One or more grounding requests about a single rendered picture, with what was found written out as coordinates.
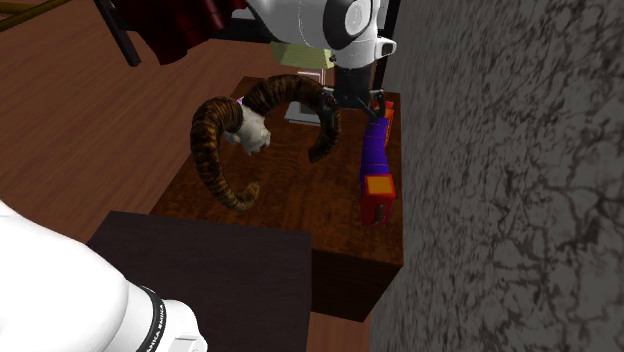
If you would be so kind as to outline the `white flat box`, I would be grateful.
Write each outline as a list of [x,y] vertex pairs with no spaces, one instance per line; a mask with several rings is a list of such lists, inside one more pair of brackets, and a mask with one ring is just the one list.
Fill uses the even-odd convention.
[[[312,78],[313,80],[324,84],[325,69],[302,69],[297,72],[298,75]],[[319,126],[320,120],[318,116],[306,105],[299,102],[292,102],[285,114],[285,119],[290,123],[306,124]]]

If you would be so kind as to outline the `brown wooden table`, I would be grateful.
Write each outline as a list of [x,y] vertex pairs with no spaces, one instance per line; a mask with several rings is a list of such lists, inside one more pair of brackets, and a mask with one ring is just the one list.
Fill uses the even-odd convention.
[[271,142],[248,154],[223,135],[224,176],[239,192],[260,186],[254,205],[238,212],[216,201],[200,179],[190,154],[154,206],[160,216],[307,232],[312,246],[312,308],[317,313],[363,321],[403,264],[402,203],[388,222],[361,222],[360,161],[365,119],[340,109],[341,133],[332,151],[311,163],[308,150],[320,125],[290,123],[291,103],[268,113]]

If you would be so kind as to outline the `pale green block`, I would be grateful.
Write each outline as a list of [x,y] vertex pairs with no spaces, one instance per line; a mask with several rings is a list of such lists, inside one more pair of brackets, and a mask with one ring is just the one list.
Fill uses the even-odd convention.
[[270,42],[269,47],[274,58],[284,66],[303,69],[330,69],[334,66],[328,49],[281,42]]

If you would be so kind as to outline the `ram skull with brown horns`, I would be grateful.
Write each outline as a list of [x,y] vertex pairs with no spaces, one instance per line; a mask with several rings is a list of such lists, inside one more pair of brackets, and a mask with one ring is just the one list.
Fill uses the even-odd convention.
[[195,168],[208,191],[218,203],[229,210],[243,212],[254,205],[260,186],[249,183],[236,192],[226,180],[220,158],[223,135],[231,144],[240,144],[248,154],[257,153],[271,142],[265,125],[269,112],[281,104],[299,102],[310,108],[320,120],[320,132],[308,150],[308,159],[316,163],[335,147],[341,133],[328,137],[321,122],[321,88],[319,82],[296,74],[271,76],[255,85],[240,101],[215,97],[205,101],[193,115],[190,129],[190,150]]

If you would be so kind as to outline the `long red and purple box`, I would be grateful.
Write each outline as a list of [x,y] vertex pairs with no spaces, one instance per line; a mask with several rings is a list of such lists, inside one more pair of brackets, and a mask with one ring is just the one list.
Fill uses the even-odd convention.
[[365,129],[360,162],[360,211],[365,226],[386,224],[396,198],[386,152],[393,116],[393,103],[387,101],[385,116]]

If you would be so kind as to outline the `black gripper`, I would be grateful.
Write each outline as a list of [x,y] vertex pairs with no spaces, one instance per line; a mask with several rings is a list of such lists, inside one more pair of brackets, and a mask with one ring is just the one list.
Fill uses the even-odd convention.
[[371,90],[371,76],[371,64],[359,68],[335,67],[334,89],[321,88],[321,122],[328,137],[335,138],[339,134],[339,106],[360,108],[370,122],[385,117],[385,92],[383,89]]

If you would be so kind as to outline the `yellow wooden rod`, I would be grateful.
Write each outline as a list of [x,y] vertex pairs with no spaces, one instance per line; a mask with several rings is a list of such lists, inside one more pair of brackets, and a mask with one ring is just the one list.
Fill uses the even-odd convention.
[[6,15],[6,18],[0,19],[0,33],[34,19],[70,1],[71,0],[45,0],[38,4],[0,1],[0,15]]

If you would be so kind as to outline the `black frame with red cloth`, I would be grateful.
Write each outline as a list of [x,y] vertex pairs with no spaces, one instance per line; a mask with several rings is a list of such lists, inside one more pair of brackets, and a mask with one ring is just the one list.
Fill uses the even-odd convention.
[[136,32],[162,65],[174,63],[210,40],[268,43],[273,37],[264,24],[233,12],[249,7],[248,0],[92,0],[127,64],[141,59],[128,33]]

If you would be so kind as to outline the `dark robot stand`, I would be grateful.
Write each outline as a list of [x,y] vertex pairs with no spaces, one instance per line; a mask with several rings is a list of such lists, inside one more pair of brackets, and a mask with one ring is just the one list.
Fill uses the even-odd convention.
[[187,304],[208,352],[306,352],[305,232],[112,211],[87,245],[131,282]]

